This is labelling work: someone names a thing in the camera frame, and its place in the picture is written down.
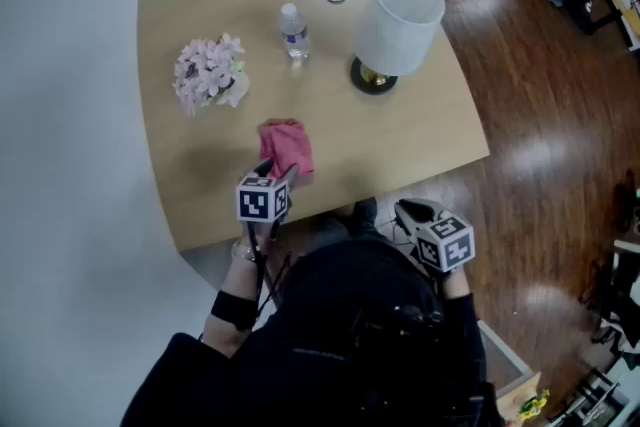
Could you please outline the person's left forearm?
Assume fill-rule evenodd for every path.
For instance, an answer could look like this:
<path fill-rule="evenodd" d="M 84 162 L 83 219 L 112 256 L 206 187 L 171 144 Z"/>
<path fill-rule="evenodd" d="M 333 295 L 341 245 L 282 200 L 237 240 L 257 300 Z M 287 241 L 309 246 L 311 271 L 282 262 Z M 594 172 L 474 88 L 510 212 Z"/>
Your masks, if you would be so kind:
<path fill-rule="evenodd" d="M 250 243 L 247 236 L 239 240 Z M 258 259 L 234 259 L 205 322 L 203 343 L 227 358 L 241 347 L 258 316 Z"/>

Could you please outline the black-legged wooden table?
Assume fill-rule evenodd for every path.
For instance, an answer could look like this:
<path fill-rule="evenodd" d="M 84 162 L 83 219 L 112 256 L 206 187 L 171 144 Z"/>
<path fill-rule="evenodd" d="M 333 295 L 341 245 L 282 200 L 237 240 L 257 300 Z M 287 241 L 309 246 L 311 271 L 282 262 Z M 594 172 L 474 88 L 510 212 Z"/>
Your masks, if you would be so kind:
<path fill-rule="evenodd" d="M 640 50 L 640 0 L 603 0 L 608 12 L 598 19 L 587 8 L 595 0 L 567 0 L 564 8 L 587 35 L 593 35 L 602 27 L 615 23 L 631 52 Z"/>

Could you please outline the person's right forearm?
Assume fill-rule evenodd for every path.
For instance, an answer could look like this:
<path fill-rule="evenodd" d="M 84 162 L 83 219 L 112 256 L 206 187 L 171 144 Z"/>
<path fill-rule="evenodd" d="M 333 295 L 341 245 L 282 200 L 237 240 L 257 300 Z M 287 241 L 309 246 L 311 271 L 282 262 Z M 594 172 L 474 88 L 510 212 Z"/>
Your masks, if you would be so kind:
<path fill-rule="evenodd" d="M 439 288 L 444 310 L 443 325 L 451 345 L 462 353 L 464 359 L 473 362 L 479 373 L 485 373 L 486 353 L 464 267 L 459 266 L 444 274 Z"/>

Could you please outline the person's black-clothed torso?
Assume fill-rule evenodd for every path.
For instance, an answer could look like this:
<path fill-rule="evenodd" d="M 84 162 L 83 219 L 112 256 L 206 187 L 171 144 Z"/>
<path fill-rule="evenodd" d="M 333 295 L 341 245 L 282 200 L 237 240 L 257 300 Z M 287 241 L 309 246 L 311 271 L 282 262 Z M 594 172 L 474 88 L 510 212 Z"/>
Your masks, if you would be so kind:
<path fill-rule="evenodd" d="M 277 310 L 227 358 L 173 335 L 121 427 L 506 427 L 486 372 L 451 345 L 438 281 L 366 199 L 328 215 Z"/>

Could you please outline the white table lamp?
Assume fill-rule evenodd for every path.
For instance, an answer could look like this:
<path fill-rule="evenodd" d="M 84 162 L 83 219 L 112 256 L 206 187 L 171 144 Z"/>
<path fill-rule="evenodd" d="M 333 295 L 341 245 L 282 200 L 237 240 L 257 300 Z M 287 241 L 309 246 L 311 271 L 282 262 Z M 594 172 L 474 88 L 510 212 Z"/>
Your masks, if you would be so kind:
<path fill-rule="evenodd" d="M 351 81 L 380 95 L 413 74 L 428 55 L 445 0 L 369 0 L 354 26 Z"/>

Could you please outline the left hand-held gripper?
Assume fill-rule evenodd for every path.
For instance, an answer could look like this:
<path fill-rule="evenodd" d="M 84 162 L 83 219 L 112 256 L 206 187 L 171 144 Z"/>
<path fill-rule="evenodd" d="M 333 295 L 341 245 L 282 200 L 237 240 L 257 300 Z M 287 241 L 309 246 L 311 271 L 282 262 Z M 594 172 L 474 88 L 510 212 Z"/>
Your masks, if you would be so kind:
<path fill-rule="evenodd" d="M 290 207 L 290 190 L 299 177 L 299 165 L 293 164 L 282 178 L 269 177 L 272 158 L 264 158 L 236 186 L 236 215 L 252 226 L 263 239 L 272 238 Z"/>

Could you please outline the white-legged wooden table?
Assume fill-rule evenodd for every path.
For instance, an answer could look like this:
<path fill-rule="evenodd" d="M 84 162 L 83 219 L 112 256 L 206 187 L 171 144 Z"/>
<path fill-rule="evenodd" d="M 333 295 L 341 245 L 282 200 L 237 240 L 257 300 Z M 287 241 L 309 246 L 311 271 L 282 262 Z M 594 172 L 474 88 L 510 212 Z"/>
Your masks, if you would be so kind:
<path fill-rule="evenodd" d="M 478 321 L 488 380 L 496 388 L 497 407 L 506 423 L 521 424 L 517 414 L 537 395 L 541 373 L 529 365 L 483 320 Z"/>

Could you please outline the pink potted flowers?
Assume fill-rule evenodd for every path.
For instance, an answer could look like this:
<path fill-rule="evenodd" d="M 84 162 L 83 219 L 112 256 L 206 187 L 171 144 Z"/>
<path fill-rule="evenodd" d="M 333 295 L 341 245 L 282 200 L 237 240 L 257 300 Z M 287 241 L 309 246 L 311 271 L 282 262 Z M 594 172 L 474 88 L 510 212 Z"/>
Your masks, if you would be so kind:
<path fill-rule="evenodd" d="M 250 89 L 240 38 L 224 33 L 217 39 L 193 39 L 174 65 L 173 89 L 184 112 L 226 105 L 237 108 Z"/>

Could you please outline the metal wrist watch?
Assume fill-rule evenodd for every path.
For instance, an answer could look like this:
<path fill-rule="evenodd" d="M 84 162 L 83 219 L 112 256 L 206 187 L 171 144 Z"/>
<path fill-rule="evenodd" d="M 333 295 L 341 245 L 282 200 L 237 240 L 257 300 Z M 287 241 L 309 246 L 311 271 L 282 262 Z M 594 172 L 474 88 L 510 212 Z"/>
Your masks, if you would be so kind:
<path fill-rule="evenodd" d="M 237 240 L 233 243 L 231 255 L 234 259 L 243 259 L 253 263 L 256 262 L 256 255 L 251 244 L 245 243 L 242 240 Z"/>

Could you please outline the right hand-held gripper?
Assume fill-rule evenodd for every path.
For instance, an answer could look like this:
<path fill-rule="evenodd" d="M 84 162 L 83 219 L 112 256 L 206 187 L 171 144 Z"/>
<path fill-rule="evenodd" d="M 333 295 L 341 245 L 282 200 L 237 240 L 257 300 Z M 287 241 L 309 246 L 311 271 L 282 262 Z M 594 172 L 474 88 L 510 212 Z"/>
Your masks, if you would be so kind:
<path fill-rule="evenodd" d="M 418 261 L 447 273 L 474 258 L 474 230 L 456 214 L 440 215 L 443 209 L 424 198 L 401 199 L 394 205 L 397 224 L 408 236 L 414 234 Z"/>

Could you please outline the clear plastic water bottle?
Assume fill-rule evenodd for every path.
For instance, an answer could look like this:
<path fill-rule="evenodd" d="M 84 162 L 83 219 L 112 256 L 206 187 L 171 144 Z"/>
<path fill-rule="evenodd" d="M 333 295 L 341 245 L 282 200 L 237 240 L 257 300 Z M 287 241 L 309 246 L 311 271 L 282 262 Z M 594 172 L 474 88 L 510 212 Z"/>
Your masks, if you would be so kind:
<path fill-rule="evenodd" d="M 286 3 L 281 7 L 279 29 L 289 56 L 306 59 L 309 55 L 308 26 L 295 4 Z"/>

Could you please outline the yellow potted flowers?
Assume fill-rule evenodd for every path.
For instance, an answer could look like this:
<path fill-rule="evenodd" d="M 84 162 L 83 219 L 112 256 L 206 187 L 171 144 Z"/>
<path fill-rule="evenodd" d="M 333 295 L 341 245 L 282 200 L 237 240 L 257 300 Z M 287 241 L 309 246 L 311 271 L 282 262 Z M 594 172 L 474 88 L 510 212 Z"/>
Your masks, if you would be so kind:
<path fill-rule="evenodd" d="M 516 418 L 520 421 L 526 421 L 530 418 L 538 416 L 541 410 L 546 405 L 550 392 L 548 389 L 543 389 L 539 394 L 529 398 L 522 404 L 516 414 Z"/>

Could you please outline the pink cleaning cloth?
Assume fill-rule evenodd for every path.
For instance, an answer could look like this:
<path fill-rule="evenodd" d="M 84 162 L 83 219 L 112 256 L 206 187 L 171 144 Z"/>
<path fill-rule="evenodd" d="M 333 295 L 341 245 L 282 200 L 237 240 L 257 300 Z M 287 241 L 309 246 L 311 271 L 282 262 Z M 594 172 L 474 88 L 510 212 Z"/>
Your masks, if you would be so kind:
<path fill-rule="evenodd" d="M 304 124 L 296 119 L 269 119 L 257 128 L 260 138 L 260 158 L 272 159 L 267 176 L 283 178 L 298 165 L 296 187 L 310 185 L 314 179 L 314 163 L 310 139 Z"/>

